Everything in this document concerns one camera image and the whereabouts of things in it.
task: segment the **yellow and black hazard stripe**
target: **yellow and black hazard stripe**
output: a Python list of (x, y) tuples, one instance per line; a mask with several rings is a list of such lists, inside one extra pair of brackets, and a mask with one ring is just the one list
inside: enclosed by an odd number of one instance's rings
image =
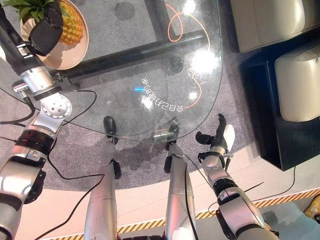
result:
[(84, 240), (83, 234), (76, 234), (76, 235), (70, 235), (70, 236), (61, 236), (58, 238), (52, 238), (50, 240)]
[[(263, 207), (268, 207), (276, 204), (283, 204), (299, 199), (305, 199), (309, 198), (312, 196), (316, 196), (320, 194), (320, 187), (307, 190), (307, 191), (302, 191), (298, 193), (293, 193), (289, 194), (286, 196), (280, 196), (280, 197), (274, 197), (266, 200), (258, 200), (254, 201), (253, 203), (257, 208), (263, 208)], [(203, 211), (203, 212), (198, 212), (195, 215), (195, 219), (206, 219), (210, 218), (216, 215), (216, 209), (212, 211)], [(156, 227), (162, 227), (166, 225), (166, 220), (165, 219), (158, 219), (158, 220), (153, 220), (153, 221), (146, 221), (146, 222), (141, 222), (141, 223), (136, 223), (136, 224), (131, 224), (131, 225), (125, 225), (125, 226), (120, 226), (117, 228), (118, 234), (124, 234), (124, 233), (130, 233), (130, 232), (135, 232), (135, 231), (140, 231), (144, 229), (152, 229)], [(59, 238), (53, 238), (51, 240), (82, 240), (84, 238), (83, 234), (77, 234), (77, 235), (70, 235), (70, 236), (63, 236)]]

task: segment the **black metal table frame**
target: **black metal table frame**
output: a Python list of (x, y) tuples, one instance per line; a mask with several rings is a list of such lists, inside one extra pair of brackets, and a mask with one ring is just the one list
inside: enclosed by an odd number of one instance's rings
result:
[[(171, 74), (179, 73), (183, 69), (184, 55), (206, 44), (203, 30), (185, 33), (177, 42), (168, 39), (169, 15), (164, 0), (144, 0), (148, 10), (156, 41), (129, 48), (123, 51), (82, 61), (68, 70), (52, 70), (54, 76), (68, 78), (71, 84), (102, 73), (124, 69), (130, 66), (146, 63), (156, 59), (168, 60)], [(169, 32), (175, 36), (172, 26)]]

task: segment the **pineapple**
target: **pineapple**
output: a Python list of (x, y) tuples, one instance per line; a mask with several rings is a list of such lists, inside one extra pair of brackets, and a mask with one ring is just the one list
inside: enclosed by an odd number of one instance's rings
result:
[[(35, 23), (42, 20), (48, 4), (54, 0), (7, 0), (3, 6), (12, 6), (18, 9), (19, 20), (24, 24), (28, 19), (34, 18)], [(62, 13), (62, 35), (59, 42), (74, 45), (78, 44), (83, 37), (83, 24), (79, 14), (65, 0), (59, 0)]]

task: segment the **black cable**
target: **black cable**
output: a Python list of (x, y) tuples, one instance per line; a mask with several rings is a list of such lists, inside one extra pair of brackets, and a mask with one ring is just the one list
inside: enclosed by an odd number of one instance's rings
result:
[(4, 137), (4, 136), (0, 136), (0, 139), (5, 139), (5, 140), (8, 140), (8, 141), (11, 141), (11, 142), (14, 142), (14, 143), (17, 142), (17, 140), (13, 140), (11, 138), (7, 138), (7, 137)]
[(188, 205), (188, 194), (187, 194), (187, 164), (185, 165), (185, 170), (184, 170), (184, 196), (185, 196), (185, 206), (186, 206), (186, 211), (188, 213), (189, 221), (192, 227), (192, 231), (195, 237), (195, 240), (199, 240), (196, 228), (194, 226), (194, 222), (192, 221), (190, 210), (189, 210), (189, 205)]
[[(265, 183), (264, 181), (263, 182), (260, 182), (259, 184), (257, 184), (257, 185), (255, 185), (255, 186), (252, 186), (252, 187), (250, 187), (250, 188), (248, 188), (247, 190), (245, 190), (244, 192), (248, 192), (248, 191), (250, 191), (250, 190), (252, 190), (252, 189), (254, 189), (254, 188), (256, 188), (256, 187), (258, 187), (258, 186), (260, 186), (261, 184), (263, 184), (263, 183)], [(208, 207), (208, 212), (209, 212), (209, 214), (210, 215), (212, 215), (212, 216), (214, 216), (214, 214), (213, 214), (213, 212), (214, 211), (210, 211), (210, 208), (211, 208), (211, 206), (212, 205), (214, 205), (214, 204), (217, 204), (218, 202), (217, 201), (215, 201), (214, 203), (212, 203), (209, 207)]]
[(79, 200), (79, 201), (76, 203), (76, 205), (74, 206), (74, 208), (73, 208), (72, 212), (70, 213), (69, 217), (68, 217), (63, 223), (55, 226), (54, 228), (46, 231), (45, 233), (43, 233), (43, 234), (41, 234), (40, 236), (38, 236), (37, 238), (35, 238), (35, 240), (39, 240), (39, 239), (41, 239), (43, 236), (45, 236), (45, 235), (51, 233), (52, 231), (54, 231), (54, 230), (62, 227), (63, 225), (65, 225), (65, 224), (71, 219), (71, 217), (72, 217), (73, 214), (75, 213), (75, 211), (76, 211), (77, 207), (79, 206), (79, 204), (81, 203), (81, 201), (82, 201), (96, 186), (98, 186), (98, 185), (102, 182), (102, 179), (104, 178), (105, 175), (104, 175), (104, 174), (100, 174), (100, 175), (102, 175), (100, 181), (99, 181), (97, 184), (95, 184), (93, 187), (91, 187), (91, 188), (80, 198), (80, 200)]
[(95, 104), (96, 100), (97, 100), (97, 93), (95, 91), (92, 91), (92, 90), (76, 90), (76, 89), (72, 89), (73, 91), (75, 92), (88, 92), (88, 93), (93, 93), (94, 94), (94, 100), (93, 102), (81, 113), (79, 113), (78, 115), (76, 115), (75, 117), (73, 117), (70, 121), (66, 121), (66, 123), (62, 124), (62, 126), (65, 126), (69, 123), (71, 123), (73, 120), (75, 120), (77, 117), (81, 116), (82, 114), (84, 114), (86, 111), (89, 110), (89, 108), (92, 107), (93, 104)]
[(187, 154), (185, 154), (185, 156), (192, 162), (192, 164), (195, 166), (195, 168), (199, 171), (199, 173), (202, 175), (203, 179), (206, 181), (206, 183), (209, 185), (209, 187), (212, 188), (211, 185), (210, 185), (210, 183), (208, 182), (208, 180), (206, 179), (206, 177), (202, 174), (202, 172), (201, 172), (200, 169), (197, 167), (197, 165), (194, 163), (194, 161), (192, 161), (192, 159), (191, 159)]
[(85, 175), (85, 176), (77, 176), (77, 177), (64, 177), (60, 172), (59, 170), (56, 168), (56, 166), (51, 162), (50, 160), (50, 153), (51, 151), (55, 148), (57, 144), (57, 138), (55, 139), (54, 141), (54, 144), (52, 146), (52, 148), (50, 149), (50, 152), (48, 153), (47, 155), (47, 159), (48, 159), (48, 162), (50, 163), (50, 165), (53, 167), (53, 169), (59, 174), (59, 176), (65, 180), (74, 180), (74, 179), (81, 179), (81, 178), (87, 178), (87, 177), (95, 177), (95, 176), (101, 176), (101, 179), (99, 180), (98, 183), (96, 183), (93, 187), (91, 187), (81, 198), (80, 200), (76, 203), (76, 205), (74, 206), (73, 210), (71, 211), (69, 217), (61, 224), (51, 228), (50, 230), (46, 231), (45, 233), (41, 234), (40, 236), (38, 236), (37, 238), (35, 238), (35, 240), (39, 240), (40, 238), (44, 237), (45, 235), (51, 233), (52, 231), (62, 227), (63, 225), (65, 225), (70, 219), (71, 217), (73, 216), (73, 214), (75, 213), (77, 207), (79, 206), (79, 204), (82, 202), (82, 200), (95, 188), (97, 187), (103, 180), (103, 178), (105, 177), (104, 174), (92, 174), (92, 175)]
[(23, 98), (24, 102), (29, 106), (31, 113), (28, 116), (25, 116), (23, 118), (17, 119), (17, 120), (12, 120), (12, 121), (0, 121), (0, 125), (5, 125), (5, 124), (12, 124), (12, 125), (18, 125), (21, 126), (20, 122), (26, 121), (28, 119), (30, 119), (36, 112), (35, 106), (33, 105), (32, 101), (30, 100), (30, 98), (28, 96)]
[(285, 194), (286, 192), (288, 192), (295, 185), (295, 182), (296, 182), (296, 166), (294, 166), (294, 169), (293, 169), (293, 182), (292, 182), (291, 186), (287, 190), (285, 190), (283, 192), (280, 192), (278, 194), (274, 194), (274, 195), (271, 195), (271, 196), (266, 196), (266, 197), (263, 197), (263, 198), (259, 198), (259, 199), (254, 200), (254, 201), (259, 201), (259, 200), (262, 200), (262, 199), (268, 199), (268, 198), (272, 198), (272, 197), (278, 196), (280, 194)]
[(22, 124), (22, 123), (19, 123), (19, 122), (17, 122), (17, 123), (12, 123), (11, 125), (20, 126), (20, 127), (23, 127), (23, 128), (26, 127), (26, 125), (24, 125), (24, 124)]
[[(268, 198), (272, 198), (272, 197), (278, 196), (278, 195), (280, 195), (280, 194), (285, 194), (286, 192), (288, 192), (288, 191), (294, 186), (295, 182), (296, 182), (296, 166), (294, 166), (294, 169), (293, 169), (293, 182), (292, 182), (291, 186), (290, 186), (287, 190), (285, 190), (285, 191), (283, 191), (283, 192), (280, 192), (280, 193), (278, 193), (278, 194), (274, 194), (274, 195), (262, 197), (262, 198), (259, 198), (259, 199), (254, 200), (254, 201), (259, 201), (259, 200), (262, 200), (262, 199), (268, 199)], [(247, 192), (247, 191), (249, 191), (249, 190), (251, 190), (251, 189), (253, 189), (253, 188), (255, 188), (255, 187), (258, 187), (258, 186), (261, 185), (262, 183), (259, 183), (258, 185), (253, 186), (253, 187), (245, 190), (244, 192)], [(214, 202), (214, 203), (212, 203), (212, 204), (208, 207), (208, 212), (209, 212), (211, 215), (213, 215), (213, 214), (212, 214), (212, 212), (210, 212), (210, 208), (211, 208), (211, 206), (212, 206), (213, 204), (216, 204), (216, 203), (217, 203), (217, 201)]]

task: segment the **wire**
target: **wire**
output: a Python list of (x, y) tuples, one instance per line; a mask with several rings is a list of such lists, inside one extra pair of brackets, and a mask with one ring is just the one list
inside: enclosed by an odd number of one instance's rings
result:
[(81, 179), (81, 178), (88, 178), (88, 177), (96, 177), (96, 176), (101, 176), (101, 178), (100, 178), (100, 180), (99, 180), (98, 183), (96, 183), (93, 187), (91, 187), (91, 188), (80, 198), (80, 200), (76, 203), (76, 205), (74, 206), (73, 210), (71, 211), (69, 217), (68, 217), (63, 223), (61, 223), (61, 224), (59, 224), (59, 225), (51, 228), (50, 230), (46, 231), (45, 233), (41, 234), (40, 236), (38, 236), (37, 238), (35, 238), (35, 240), (39, 240), (39, 239), (41, 239), (42, 237), (44, 237), (45, 235), (53, 232), (54, 230), (62, 227), (63, 225), (65, 225), (65, 224), (71, 219), (71, 217), (72, 217), (73, 214), (75, 213), (77, 207), (78, 207), (79, 204), (82, 202), (82, 200), (83, 200), (95, 187), (97, 187), (97, 186), (102, 182), (102, 180), (103, 180), (104, 177), (105, 177), (104, 174), (92, 174), (92, 175), (77, 176), (77, 177), (65, 177), (65, 176), (63, 176), (63, 175), (59, 172), (59, 170), (56, 168), (56, 166), (51, 162), (50, 157), (49, 157), (51, 151), (55, 148), (56, 144), (57, 144), (57, 138), (55, 139), (54, 144), (53, 144), (52, 148), (50, 149), (50, 152), (49, 152), (48, 155), (47, 155), (47, 159), (48, 159), (48, 162), (50, 163), (50, 165), (51, 165), (51, 166), (53, 167), (53, 169), (59, 174), (59, 176), (60, 176), (61, 178), (65, 179), (65, 180), (74, 180), (74, 179)]
[(11, 125), (20, 126), (20, 127), (23, 127), (23, 128), (26, 127), (26, 125), (24, 125), (24, 124), (22, 124), (22, 123), (19, 123), (19, 122), (17, 122), (17, 123), (12, 123)]
[(97, 93), (95, 91), (92, 90), (76, 90), (76, 89), (72, 89), (75, 92), (88, 92), (88, 93), (93, 93), (94, 94), (94, 100), (93, 102), (81, 113), (79, 113), (78, 115), (76, 115), (75, 117), (73, 117), (70, 121), (66, 121), (66, 123), (64, 123), (62, 126), (65, 126), (69, 123), (71, 123), (73, 120), (75, 120), (77, 117), (81, 116), (82, 114), (84, 114), (86, 111), (89, 110), (89, 108), (92, 107), (93, 104), (95, 104), (96, 100), (97, 100)]
[[(203, 31), (204, 31), (204, 33), (205, 33), (205, 35), (206, 35), (206, 38), (207, 38), (207, 40), (208, 40), (208, 50), (210, 51), (210, 49), (211, 49), (211, 46), (210, 46), (210, 38), (209, 38), (209, 35), (208, 35), (208, 33), (207, 33), (206, 28), (202, 25), (202, 23), (201, 23), (198, 19), (196, 19), (193, 15), (191, 15), (191, 14), (188, 14), (188, 13), (185, 13), (185, 12), (177, 12), (172, 6), (170, 6), (170, 5), (167, 4), (167, 3), (166, 3), (166, 6), (167, 6), (168, 8), (170, 8), (170, 9), (174, 12), (173, 17), (170, 19), (170, 22), (169, 22), (169, 24), (168, 24), (167, 34), (168, 34), (169, 40), (170, 40), (171, 42), (175, 43), (175, 42), (179, 41), (179, 40), (182, 38), (183, 33), (184, 33), (184, 29), (183, 29), (183, 24), (182, 24), (182, 20), (181, 20), (181, 18), (180, 18), (180, 15), (189, 16), (189, 17), (193, 18), (193, 19), (201, 26), (201, 28), (203, 29)], [(172, 39), (171, 39), (171, 36), (170, 36), (170, 28), (171, 28), (171, 26), (172, 26), (173, 20), (174, 20), (175, 18), (177, 18), (177, 17), (178, 17), (178, 19), (179, 19), (179, 21), (180, 21), (180, 29), (181, 29), (181, 30), (180, 30), (180, 36), (178, 37), (178, 39), (172, 40)], [(202, 94), (201, 86), (200, 86), (200, 84), (198, 83), (198, 81), (195, 79), (195, 72), (192, 74), (192, 79), (193, 79), (194, 82), (198, 85), (198, 87), (199, 87), (199, 89), (200, 89), (200, 94), (199, 94), (198, 98), (196, 99), (196, 101), (195, 101), (193, 104), (191, 104), (191, 105), (189, 105), (189, 106), (186, 106), (185, 109), (191, 108), (191, 107), (193, 107), (195, 104), (197, 104), (197, 102), (200, 100), (200, 97), (201, 97), (201, 94)]]
[(209, 185), (209, 187), (211, 188), (210, 183), (208, 182), (208, 180), (206, 179), (206, 177), (202, 174), (202, 172), (200, 171), (200, 169), (197, 167), (197, 165), (195, 164), (194, 161), (191, 160), (191, 158), (185, 154), (185, 156), (192, 162), (192, 164), (195, 166), (195, 168), (199, 171), (199, 173), (202, 175), (203, 179), (206, 181), (206, 183)]
[[(180, 15), (185, 15), (185, 16), (189, 16), (189, 17), (191, 17), (191, 18), (193, 18), (200, 26), (201, 26), (201, 28), (203, 29), (203, 31), (204, 31), (204, 33), (205, 33), (205, 35), (206, 35), (206, 38), (208, 39), (208, 49), (209, 49), (209, 51), (210, 51), (210, 48), (211, 48), (211, 46), (210, 46), (210, 38), (209, 38), (209, 35), (208, 35), (208, 33), (207, 33), (207, 30), (205, 29), (205, 27), (202, 25), (202, 23), (198, 20), (198, 19), (196, 19), (194, 16), (192, 16), (191, 14), (189, 14), (189, 13), (185, 13), (185, 12), (177, 12), (177, 11), (175, 11), (175, 9), (172, 7), (172, 6), (170, 6), (169, 4), (165, 4), (167, 7), (169, 7), (170, 9), (172, 9), (174, 12), (175, 12), (175, 14), (173, 15), (173, 17), (170, 19), (170, 22), (169, 22), (169, 25), (168, 25), (168, 29), (170, 29), (170, 27), (171, 27), (171, 25), (172, 25), (172, 21), (176, 18), (176, 17), (180, 17)], [(168, 38), (169, 38), (169, 40), (171, 39), (171, 37), (170, 37), (170, 31), (168, 30)]]
[[(196, 169), (197, 169), (197, 170), (199, 171), (199, 173), (202, 175), (203, 179), (208, 183), (208, 185), (210, 186), (210, 188), (212, 188), (211, 185), (210, 185), (210, 183), (209, 183), (208, 180), (206, 179), (206, 177), (202, 174), (202, 172), (200, 171), (200, 169), (199, 169), (199, 168), (197, 167), (197, 165), (195, 164), (195, 162), (192, 161), (192, 159), (191, 159), (187, 154), (185, 154), (185, 156), (193, 163), (193, 165), (196, 167)], [(248, 188), (248, 189), (245, 190), (244, 192), (248, 192), (248, 191), (250, 191), (250, 190), (252, 190), (252, 189), (260, 186), (260, 185), (263, 184), (263, 183), (265, 183), (265, 182), (264, 182), (264, 181), (263, 181), (263, 182), (260, 182), (259, 184)], [(218, 203), (218, 202), (216, 201), (216, 202), (212, 203), (212, 204), (208, 207), (208, 212), (209, 212), (211, 215), (214, 215), (214, 214), (213, 214), (213, 211), (210, 212), (210, 208), (211, 208), (212, 205), (214, 205), (214, 204), (216, 204), (216, 203)]]
[(101, 174), (101, 175), (102, 175), (102, 177), (101, 177), (101, 179), (99, 180), (99, 182), (96, 183), (93, 187), (91, 187), (91, 188), (80, 198), (80, 200), (79, 200), (79, 201), (76, 203), (76, 205), (74, 206), (74, 208), (73, 208), (72, 212), (70, 213), (69, 217), (68, 217), (63, 223), (61, 223), (61, 224), (55, 226), (54, 228), (46, 231), (45, 233), (41, 234), (40, 236), (38, 236), (37, 238), (35, 238), (35, 240), (39, 240), (39, 239), (41, 239), (43, 236), (45, 236), (45, 235), (51, 233), (52, 231), (54, 231), (54, 230), (62, 227), (63, 225), (65, 225), (65, 224), (71, 219), (71, 217), (72, 217), (73, 214), (75, 213), (75, 211), (76, 211), (77, 207), (79, 206), (79, 204), (81, 203), (81, 201), (82, 201), (96, 186), (98, 186), (98, 185), (102, 182), (102, 179), (104, 178), (105, 175), (104, 175), (104, 174)]
[[(288, 192), (288, 191), (294, 186), (295, 182), (296, 182), (296, 166), (294, 166), (294, 169), (293, 169), (293, 182), (292, 182), (291, 186), (290, 186), (287, 190), (285, 190), (285, 191), (283, 191), (283, 192), (280, 192), (280, 193), (277, 193), (277, 194), (274, 194), (274, 195), (270, 195), (270, 196), (266, 196), (266, 197), (263, 197), (263, 198), (259, 198), (259, 199), (257, 199), (257, 200), (254, 200), (253, 202), (259, 201), (259, 200), (262, 200), (262, 199), (272, 198), (272, 197), (275, 197), (275, 196), (278, 196), (278, 195), (281, 195), (281, 194), (285, 194), (286, 192)], [(261, 182), (261, 183), (259, 183), (258, 185), (255, 185), (255, 186), (253, 186), (253, 187), (245, 190), (244, 192), (250, 191), (251, 189), (254, 189), (255, 187), (258, 187), (258, 186), (261, 185), (261, 184), (263, 184), (263, 182)], [(209, 212), (211, 215), (213, 215), (213, 214), (212, 214), (213, 211), (210, 212), (210, 208), (211, 208), (212, 205), (214, 205), (214, 204), (216, 204), (216, 203), (217, 203), (217, 201), (214, 202), (214, 203), (212, 203), (212, 204), (208, 207), (208, 212)]]
[(8, 140), (8, 141), (11, 141), (11, 142), (14, 142), (14, 143), (17, 142), (17, 140), (13, 140), (13, 139), (11, 139), (11, 138), (6, 138), (6, 137), (4, 137), (4, 136), (0, 136), (0, 139), (5, 139), (5, 140)]
[[(181, 18), (179, 15), (177, 15), (177, 11), (172, 7), (170, 6), (169, 4), (166, 4), (167, 7), (169, 7), (173, 12), (174, 12), (174, 17), (171, 18), (170, 22), (169, 22), (169, 25), (168, 25), (168, 38), (171, 42), (175, 43), (175, 42), (178, 42), (181, 38), (182, 38), (182, 35), (184, 33), (184, 26), (182, 24), (182, 21), (181, 21)], [(172, 24), (172, 21), (176, 18), (176, 16), (178, 17), (179, 21), (180, 21), (180, 36), (176, 39), (176, 40), (172, 40), (171, 37), (170, 37), (170, 26)]]
[[(252, 190), (252, 189), (254, 189), (254, 188), (256, 188), (256, 187), (258, 187), (258, 186), (260, 186), (261, 184), (263, 184), (263, 183), (265, 183), (264, 181), (263, 182), (260, 182), (259, 184), (257, 184), (257, 185), (255, 185), (255, 186), (252, 186), (252, 187), (250, 187), (250, 188), (248, 188), (247, 190), (245, 190), (244, 192), (246, 193), (246, 192), (248, 192), (248, 191), (250, 191), (250, 190)], [(214, 212), (214, 210), (213, 211), (210, 211), (210, 208), (211, 208), (211, 206), (212, 205), (214, 205), (214, 204), (217, 204), (218, 202), (217, 201), (215, 201), (214, 203), (212, 203), (209, 207), (208, 207), (208, 212), (209, 212), (209, 214), (210, 215), (212, 215), (212, 216), (214, 216), (215, 214), (213, 213)]]
[(30, 100), (30, 98), (28, 96), (26, 96), (23, 98), (23, 100), (29, 106), (31, 113), (28, 116), (25, 116), (25, 117), (17, 119), (17, 120), (0, 121), (0, 125), (11, 124), (11, 125), (17, 125), (17, 126), (23, 127), (22, 126), (23, 124), (19, 124), (19, 123), (30, 119), (35, 114), (36, 109), (35, 109), (35, 106), (33, 105), (32, 101)]
[(189, 210), (189, 204), (188, 204), (188, 195), (187, 195), (187, 164), (185, 165), (185, 170), (184, 170), (184, 196), (185, 196), (185, 206), (186, 206), (186, 211), (188, 213), (189, 221), (192, 227), (192, 231), (195, 237), (195, 240), (199, 240), (196, 228), (194, 226), (194, 222), (192, 221), (190, 210)]
[(199, 89), (200, 89), (200, 94), (199, 94), (199, 96), (198, 96), (198, 98), (196, 99), (196, 101), (193, 103), (193, 104), (191, 104), (191, 105), (189, 105), (189, 106), (186, 106), (185, 107), (185, 109), (188, 109), (188, 108), (191, 108), (191, 107), (193, 107), (194, 105), (196, 105), (197, 104), (197, 102), (200, 100), (200, 98), (201, 98), (201, 94), (202, 94), (202, 89), (201, 89), (201, 86), (200, 86), (200, 84), (197, 82), (197, 80), (195, 79), (195, 72), (192, 74), (192, 79), (195, 81), (195, 83), (198, 85), (198, 87), (199, 87)]
[(296, 182), (296, 166), (294, 166), (294, 169), (293, 169), (293, 182), (292, 182), (291, 186), (287, 190), (285, 190), (285, 191), (283, 191), (281, 193), (278, 193), (278, 194), (274, 194), (274, 195), (271, 195), (271, 196), (266, 196), (266, 197), (263, 197), (263, 198), (259, 198), (259, 199), (254, 200), (254, 201), (259, 201), (259, 200), (262, 200), (262, 199), (268, 199), (268, 198), (272, 198), (272, 197), (278, 196), (280, 194), (285, 194), (286, 192), (288, 192), (295, 185), (295, 182)]

